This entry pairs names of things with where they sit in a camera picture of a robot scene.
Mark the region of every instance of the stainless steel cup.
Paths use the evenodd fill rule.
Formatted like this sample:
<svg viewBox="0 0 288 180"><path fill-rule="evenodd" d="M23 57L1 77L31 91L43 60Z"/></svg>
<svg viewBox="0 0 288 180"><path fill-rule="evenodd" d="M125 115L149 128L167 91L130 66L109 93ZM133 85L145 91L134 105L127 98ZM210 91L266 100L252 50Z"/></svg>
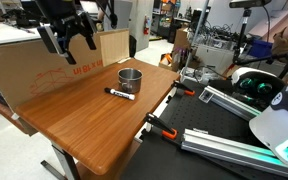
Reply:
<svg viewBox="0 0 288 180"><path fill-rule="evenodd" d="M132 68L118 71L120 90L126 93L136 93L141 89L142 72Z"/></svg>

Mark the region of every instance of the white wall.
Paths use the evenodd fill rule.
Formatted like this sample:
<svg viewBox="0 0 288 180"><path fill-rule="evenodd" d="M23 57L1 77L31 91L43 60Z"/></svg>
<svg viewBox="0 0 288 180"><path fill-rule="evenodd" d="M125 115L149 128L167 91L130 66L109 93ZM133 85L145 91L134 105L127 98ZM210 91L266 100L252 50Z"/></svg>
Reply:
<svg viewBox="0 0 288 180"><path fill-rule="evenodd" d="M287 0L272 0L265 7L270 13L272 10L281 10ZM211 12L208 15L207 21L212 26L224 24L232 25L232 32L240 32L242 26L243 8L230 8L229 3L231 0L210 0L209 6L211 6ZM188 5L191 5L192 9L203 8L205 0L181 0L181 8L179 10L183 15ZM245 32L251 30L259 21L267 19L264 8L257 7L251 8L252 14L248 20Z"/></svg>
<svg viewBox="0 0 288 180"><path fill-rule="evenodd" d="M144 35L144 19L145 15L152 19L154 0L132 0L133 6L130 16L130 35L136 40L136 51L140 51L148 47L150 35Z"/></svg>

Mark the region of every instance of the table leg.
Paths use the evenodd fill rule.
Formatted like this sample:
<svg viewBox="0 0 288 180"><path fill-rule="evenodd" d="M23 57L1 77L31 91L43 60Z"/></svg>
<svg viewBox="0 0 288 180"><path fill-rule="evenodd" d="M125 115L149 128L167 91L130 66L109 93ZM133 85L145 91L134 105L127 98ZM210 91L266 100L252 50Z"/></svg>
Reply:
<svg viewBox="0 0 288 180"><path fill-rule="evenodd" d="M66 151L64 151L61 147L59 147L57 144L52 142L53 149L55 151L55 154L60 161L65 175L68 180L79 180L80 175L78 174L74 159L71 155L69 155Z"/></svg>

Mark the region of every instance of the floor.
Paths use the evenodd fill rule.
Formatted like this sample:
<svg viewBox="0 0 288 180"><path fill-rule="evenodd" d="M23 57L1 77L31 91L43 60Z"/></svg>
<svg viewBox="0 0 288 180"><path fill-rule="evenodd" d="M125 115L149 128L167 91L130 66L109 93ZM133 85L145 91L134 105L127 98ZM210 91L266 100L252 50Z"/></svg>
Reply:
<svg viewBox="0 0 288 180"><path fill-rule="evenodd" d="M172 48L173 44L166 40L151 41L135 58L157 66L161 54L171 52ZM0 115L0 179L55 180L40 164L43 160L64 174L50 141L39 133L32 137L23 134Z"/></svg>

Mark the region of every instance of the marker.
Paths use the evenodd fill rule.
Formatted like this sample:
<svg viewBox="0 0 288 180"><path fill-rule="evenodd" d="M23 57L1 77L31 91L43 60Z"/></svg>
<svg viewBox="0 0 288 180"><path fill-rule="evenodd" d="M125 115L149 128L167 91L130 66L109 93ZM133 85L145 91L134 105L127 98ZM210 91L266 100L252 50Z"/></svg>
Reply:
<svg viewBox="0 0 288 180"><path fill-rule="evenodd" d="M130 100L134 100L135 99L135 95L134 94L127 94L127 93L123 93L120 91L116 91L115 89L110 89L110 88L105 88L104 89L105 92L116 95L116 96L120 96L126 99L130 99Z"/></svg>

